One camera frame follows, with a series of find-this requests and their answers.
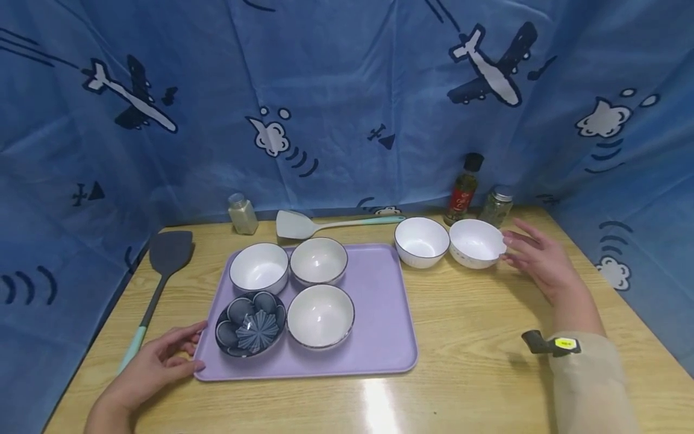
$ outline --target silver lid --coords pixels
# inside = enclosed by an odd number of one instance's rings
[[[244,196],[243,193],[234,193],[231,196],[229,196],[229,199],[227,199],[227,201],[229,202],[230,205],[238,205],[239,203],[241,203],[245,200],[246,200],[246,197]]]
[[[492,193],[500,202],[510,202],[514,200],[514,193],[508,185],[496,185]]]

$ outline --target bowl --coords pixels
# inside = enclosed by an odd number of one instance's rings
[[[241,250],[229,266],[229,278],[244,292],[279,294],[289,278],[289,256],[277,244],[261,242]]]
[[[433,267],[448,250],[448,231],[426,217],[410,217],[395,228],[395,247],[410,267]]]
[[[252,292],[237,297],[219,314],[214,336],[228,356],[257,356],[280,339],[286,319],[285,305],[275,294]]]
[[[287,311],[287,329],[299,344],[323,350],[343,342],[354,325],[354,303],[333,285],[309,286],[294,297]]]
[[[463,219],[450,227],[450,254],[465,267],[491,267],[505,252],[504,236],[489,223]]]
[[[337,282],[347,269],[347,250],[332,238],[311,238],[291,253],[289,268],[305,286]]]

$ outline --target bowl rim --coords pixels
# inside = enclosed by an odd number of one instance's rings
[[[478,223],[475,223],[475,224],[482,224],[482,226],[487,226],[487,227],[489,227],[489,228],[492,228],[493,230],[495,230],[496,232],[499,233],[499,235],[501,236],[501,239],[502,239],[502,244],[503,244],[503,237],[504,237],[504,235],[503,235],[503,233],[501,232],[501,230],[500,230],[499,228],[497,228],[496,226],[494,226],[493,224],[489,224],[489,223],[487,223],[487,222],[485,222],[485,221],[483,221],[483,220],[480,220],[480,219],[462,219],[462,220],[458,220],[457,222],[455,222],[454,224],[452,224],[452,225],[450,226],[450,229],[453,230],[453,226],[457,225],[458,223],[465,222],[466,220],[473,220],[474,222],[478,222]],[[479,261],[482,261],[482,262],[496,261],[496,260],[499,260],[499,257],[500,257],[501,255],[503,255],[504,253],[506,253],[506,251],[503,251],[502,253],[499,253],[499,255],[498,255],[496,258],[494,258],[494,259],[481,259],[481,258],[478,258],[478,257],[476,257],[476,256],[473,256],[473,255],[467,253],[466,251],[463,251],[463,249],[461,249],[460,247],[458,247],[457,245],[455,245],[455,243],[453,242],[453,237],[450,236],[450,233],[449,233],[448,235],[449,235],[449,238],[450,238],[450,245],[451,245],[451,247],[454,248],[454,249],[456,249],[456,250],[458,250],[458,252],[460,252],[461,255],[467,256],[467,257],[470,258],[470,259],[479,260]]]
[[[436,256],[419,256],[419,255],[415,255],[414,253],[412,253],[411,251],[407,250],[405,247],[403,247],[402,245],[400,245],[400,243],[398,242],[398,236],[397,236],[398,227],[399,227],[401,224],[405,223],[407,220],[410,220],[410,219],[426,219],[426,220],[430,220],[431,222],[434,222],[435,224],[438,224],[438,225],[446,232],[446,235],[448,236],[448,246],[446,246],[446,248],[443,250],[443,253],[441,253],[440,255],[436,255]],[[395,230],[393,231],[393,240],[395,240],[395,244],[396,244],[398,247],[400,247],[403,251],[407,252],[407,254],[412,255],[412,256],[414,256],[415,258],[420,258],[420,259],[436,259],[436,258],[440,258],[440,257],[442,257],[443,255],[445,255],[446,252],[448,251],[448,249],[450,248],[450,234],[448,233],[448,231],[446,230],[446,228],[443,226],[443,224],[440,224],[440,223],[437,222],[436,220],[430,219],[429,217],[422,217],[422,216],[408,217],[408,218],[402,220],[400,223],[396,224]]]
[[[281,249],[287,257],[287,265],[285,266],[285,272],[282,273],[282,276],[280,276],[276,281],[274,281],[271,284],[264,286],[262,288],[258,288],[256,290],[250,290],[250,289],[244,288],[241,285],[238,285],[236,282],[234,282],[234,278],[231,276],[231,267],[233,267],[234,262],[236,262],[236,259],[238,259],[239,256],[243,252],[245,252],[247,249],[250,249],[251,247],[258,246],[261,244],[269,244],[271,246],[275,246],[275,247],[278,247],[279,249]],[[234,285],[235,287],[239,288],[241,291],[243,291],[243,292],[259,292],[259,291],[268,291],[268,288],[270,288],[272,285],[276,285],[278,282],[280,282],[282,279],[284,279],[285,276],[287,275],[287,273],[289,273],[289,254],[287,253],[287,251],[284,250],[284,248],[282,246],[280,246],[279,244],[276,244],[274,242],[264,241],[264,242],[256,242],[254,244],[251,244],[250,246],[246,246],[243,249],[241,249],[241,251],[234,257],[234,260],[232,260],[231,263],[229,264],[229,270],[227,271],[227,276],[229,276],[229,280],[231,281],[231,284]]]
[[[291,312],[291,307],[294,305],[294,302],[296,301],[296,299],[299,298],[299,297],[301,296],[301,294],[303,294],[303,293],[306,292],[307,290],[309,290],[309,289],[311,289],[311,288],[313,288],[313,287],[316,287],[316,286],[330,286],[330,287],[332,287],[332,288],[334,288],[334,289],[336,289],[336,290],[342,292],[343,294],[345,294],[345,295],[347,296],[347,299],[349,300],[350,305],[352,306],[352,324],[350,324],[350,326],[347,328],[347,331],[344,333],[344,335],[342,335],[337,341],[333,342],[332,344],[321,345],[321,346],[314,346],[314,345],[309,345],[309,344],[305,344],[304,342],[301,342],[301,341],[292,333],[292,331],[291,331],[291,326],[289,325],[289,312]],[[329,285],[329,284],[327,284],[327,283],[319,283],[318,285],[312,285],[312,286],[309,286],[309,287],[305,288],[303,291],[299,292],[299,293],[291,300],[291,303],[289,304],[289,308],[287,309],[287,326],[286,326],[285,328],[287,329],[287,332],[289,333],[289,335],[294,339],[294,341],[297,342],[297,343],[298,343],[299,345],[301,345],[302,347],[305,347],[305,348],[308,348],[308,349],[328,349],[328,348],[330,348],[330,347],[334,347],[335,345],[338,345],[340,342],[342,342],[342,341],[344,341],[345,339],[347,339],[347,337],[350,335],[350,333],[352,333],[352,328],[354,328],[354,320],[355,320],[356,318],[357,318],[357,310],[356,310],[355,307],[354,307],[354,301],[352,300],[352,297],[350,297],[349,294],[347,294],[347,291],[345,291],[345,290],[343,290],[342,288],[337,287],[337,286],[335,286],[335,285]]]
[[[291,265],[291,259],[294,257],[294,254],[296,253],[296,250],[299,247],[301,247],[302,245],[304,245],[305,243],[307,243],[311,240],[320,240],[321,238],[337,243],[337,245],[339,245],[342,248],[342,250],[345,252],[345,258],[347,258],[347,259],[345,260],[345,265],[344,265],[344,267],[342,267],[342,270],[338,274],[336,274],[334,277],[331,277],[328,280],[323,281],[323,282],[309,281],[309,280],[299,276],[299,274],[296,272],[296,270],[294,270],[294,268]],[[308,283],[310,285],[309,287],[312,287],[315,285],[330,285],[330,282],[334,282],[340,276],[342,276],[342,274],[344,274],[344,272],[347,270],[347,265],[349,265],[349,253],[347,253],[347,249],[340,241],[337,241],[337,240],[330,238],[330,237],[314,237],[314,238],[309,238],[308,240],[303,240],[302,242],[299,243],[298,246],[294,247],[294,250],[291,251],[291,255],[289,255],[289,270],[294,275],[294,277],[296,277],[299,281],[301,281],[303,283]]]
[[[282,301],[282,299],[281,299],[279,296],[273,294],[273,293],[270,292],[270,291],[252,291],[252,292],[243,293],[243,294],[239,295],[238,297],[234,297],[234,299],[233,299],[232,301],[230,301],[228,305],[226,305],[226,307],[224,308],[224,310],[222,310],[222,311],[219,313],[219,315],[221,315],[222,313],[226,313],[226,311],[229,309],[229,306],[231,306],[232,303],[234,303],[236,300],[241,299],[241,298],[248,298],[248,297],[250,297],[250,298],[251,298],[251,303],[252,303],[253,300],[255,299],[255,297],[256,297],[257,295],[259,295],[260,293],[262,293],[262,292],[266,292],[267,294],[270,294],[272,297],[274,297],[275,302],[276,302],[276,303],[279,302],[279,303],[278,303],[278,306],[282,306],[282,309],[285,310],[285,320],[284,320],[284,324],[282,325],[282,330],[275,336],[275,340],[272,341],[272,343],[270,343],[270,345],[268,345],[267,347],[265,347],[265,348],[263,348],[262,350],[258,351],[257,353],[251,354],[250,356],[232,356],[231,354],[227,353],[226,351],[224,351],[224,350],[219,346],[219,340],[218,340],[218,338],[217,338],[217,329],[219,328],[220,324],[222,324],[222,323],[225,322],[225,321],[219,322],[219,323],[217,323],[216,326],[214,326],[214,341],[217,343],[217,346],[219,347],[219,350],[222,352],[223,355],[225,355],[225,356],[227,356],[227,357],[240,358],[240,359],[253,358],[253,357],[255,357],[255,356],[258,356],[258,355],[260,355],[260,354],[263,354],[265,351],[268,351],[270,348],[274,347],[274,346],[277,344],[277,342],[280,341],[282,335],[284,335],[285,332],[287,331],[287,329],[288,329],[288,327],[287,327],[287,317],[288,317],[288,314],[287,314],[287,313],[289,312],[289,310],[288,310],[287,307],[285,306],[285,303]]]

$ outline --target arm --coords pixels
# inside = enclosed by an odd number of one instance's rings
[[[85,434],[132,434],[132,418],[145,401],[164,386],[190,377],[205,367],[200,360],[177,356],[179,351],[192,356],[207,322],[185,328],[175,327],[163,336],[147,342],[94,403],[87,418]]]
[[[561,245],[529,224],[530,236],[504,232],[515,252],[504,261],[527,272],[552,304],[554,337],[572,337],[582,352],[550,357],[561,434],[638,433],[617,348],[607,339],[598,308]]]
[[[131,413],[108,397],[99,397],[87,418],[85,434],[132,434]]]

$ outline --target spice jar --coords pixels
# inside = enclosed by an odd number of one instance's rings
[[[508,185],[495,186],[486,197],[478,218],[496,228],[501,227],[514,205],[513,200],[513,193]]]
[[[229,202],[227,211],[236,232],[241,235],[253,235],[258,229],[258,220],[251,201],[242,193],[234,193],[227,200]]]

